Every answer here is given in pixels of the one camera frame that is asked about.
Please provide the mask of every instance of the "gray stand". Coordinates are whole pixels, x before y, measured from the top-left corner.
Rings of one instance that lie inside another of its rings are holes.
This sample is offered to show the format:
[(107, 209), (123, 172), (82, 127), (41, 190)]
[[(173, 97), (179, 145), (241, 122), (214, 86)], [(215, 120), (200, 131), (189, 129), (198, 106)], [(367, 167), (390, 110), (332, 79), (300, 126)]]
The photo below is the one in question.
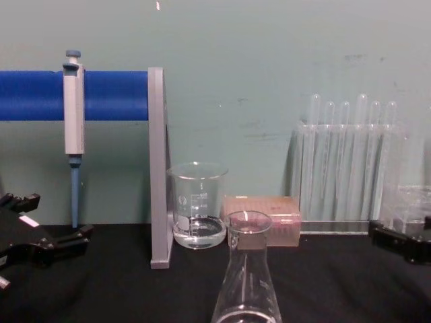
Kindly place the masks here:
[(170, 183), (166, 171), (170, 167), (166, 91), (160, 67), (148, 69), (148, 127), (150, 136), (152, 269), (169, 268), (172, 249), (172, 207)]

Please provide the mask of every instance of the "micropipette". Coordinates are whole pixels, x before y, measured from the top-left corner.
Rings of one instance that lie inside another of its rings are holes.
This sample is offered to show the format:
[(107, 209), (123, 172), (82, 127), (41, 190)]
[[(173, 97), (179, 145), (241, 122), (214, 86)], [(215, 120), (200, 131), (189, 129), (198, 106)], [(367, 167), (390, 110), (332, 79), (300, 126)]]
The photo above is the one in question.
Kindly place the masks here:
[(79, 167), (84, 154), (84, 66), (78, 63), (81, 53), (67, 50), (69, 62), (63, 64), (65, 153), (71, 167), (72, 227), (78, 224)]

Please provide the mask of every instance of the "teal wall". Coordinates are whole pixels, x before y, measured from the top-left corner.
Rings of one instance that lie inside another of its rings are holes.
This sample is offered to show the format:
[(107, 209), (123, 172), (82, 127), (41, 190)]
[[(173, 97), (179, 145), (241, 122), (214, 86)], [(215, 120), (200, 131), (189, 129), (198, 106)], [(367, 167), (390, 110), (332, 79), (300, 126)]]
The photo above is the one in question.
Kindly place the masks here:
[[(395, 100), (409, 127), (405, 184), (431, 184), (427, 0), (4, 0), (0, 69), (166, 69), (172, 162), (229, 167), (229, 194), (286, 194), (292, 131), (308, 99)], [(147, 221), (147, 126), (87, 125), (82, 219)], [(58, 123), (1, 123), (3, 191), (39, 192), (41, 223), (69, 221)]]

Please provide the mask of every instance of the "glass beaker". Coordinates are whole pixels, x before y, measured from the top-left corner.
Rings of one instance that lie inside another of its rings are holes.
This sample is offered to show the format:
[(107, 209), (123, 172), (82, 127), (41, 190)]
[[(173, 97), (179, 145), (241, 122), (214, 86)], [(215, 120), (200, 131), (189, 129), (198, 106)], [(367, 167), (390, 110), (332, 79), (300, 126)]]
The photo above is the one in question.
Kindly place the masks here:
[(220, 211), (227, 172), (220, 164), (197, 161), (168, 170), (174, 199), (174, 239), (181, 246), (205, 249), (226, 237)]
[(257, 211), (227, 216), (230, 261), (211, 323), (281, 323), (267, 265), (271, 224), (268, 215)]

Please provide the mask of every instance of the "test tube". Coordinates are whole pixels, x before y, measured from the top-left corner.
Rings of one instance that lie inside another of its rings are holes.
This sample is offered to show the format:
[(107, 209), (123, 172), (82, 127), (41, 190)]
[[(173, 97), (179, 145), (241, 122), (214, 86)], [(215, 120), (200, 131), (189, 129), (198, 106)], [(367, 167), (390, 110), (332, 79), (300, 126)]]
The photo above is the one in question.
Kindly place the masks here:
[(327, 169), (325, 174), (325, 185), (323, 189), (322, 220), (333, 221), (335, 219), (335, 201), (337, 184), (337, 158), (339, 135), (341, 132), (342, 115), (344, 105), (334, 105), (333, 120), (329, 133), (329, 150), (327, 156)]
[(304, 160), (302, 161), (305, 172), (302, 172), (301, 186), (301, 212), (305, 219), (308, 218), (310, 211), (310, 199), (312, 190), (312, 170), (314, 161), (314, 141), (316, 137), (316, 128), (319, 122), (319, 111), (321, 106), (321, 97), (314, 94), (310, 102), (310, 112), (306, 125), (306, 133), (304, 134)]
[(328, 169), (328, 158), (329, 158), (329, 140), (331, 138), (332, 125), (334, 123), (335, 104), (334, 102), (327, 102), (325, 105), (325, 115), (323, 119), (323, 163), (321, 176), (321, 198), (323, 198), (323, 191), (325, 189)]
[(290, 195), (295, 198), (300, 198), (304, 129), (302, 127), (298, 127), (292, 139), (294, 140), (295, 147), (292, 165), (292, 183), (290, 186)]
[(360, 94), (355, 113), (354, 144), (352, 153), (352, 168), (350, 170), (349, 189), (347, 193), (347, 217), (349, 220), (360, 220), (360, 208), (362, 206), (361, 192), (364, 178), (365, 154), (366, 154), (366, 123), (367, 97)]
[(372, 218), (378, 219), (380, 214), (380, 207), (382, 203), (383, 184), (385, 179), (385, 171), (388, 160), (389, 150), (391, 148), (391, 137), (393, 126), (397, 117), (397, 104), (389, 102), (385, 109), (381, 112), (383, 127), (383, 143), (380, 153), (380, 160), (378, 161), (377, 177), (376, 177), (376, 190), (374, 194), (374, 202), (372, 206)]
[(337, 148), (337, 167), (335, 173), (335, 197), (339, 196), (339, 187), (340, 187), (340, 173), (341, 167), (343, 165), (343, 155), (344, 155), (344, 141), (345, 141), (345, 132), (347, 129), (347, 125), (349, 124), (349, 110), (350, 103), (345, 101), (342, 102), (339, 107), (338, 114), (338, 123), (339, 123), (339, 136), (338, 136), (338, 148)]
[(365, 163), (365, 188), (364, 200), (362, 203), (361, 220), (370, 219), (371, 197), (372, 197), (372, 181), (375, 175), (377, 143), (378, 143), (378, 116), (380, 114), (380, 103), (374, 101), (371, 103), (370, 113), (368, 117), (368, 146)]
[(355, 122), (355, 106), (350, 104), (345, 105), (347, 108), (345, 115), (345, 124), (341, 132), (341, 142), (339, 143), (338, 157), (339, 157), (339, 171), (338, 184), (336, 188), (337, 198), (335, 199), (335, 220), (347, 220), (347, 196), (349, 189), (349, 181), (352, 166), (352, 149), (354, 144), (354, 134), (356, 131)]

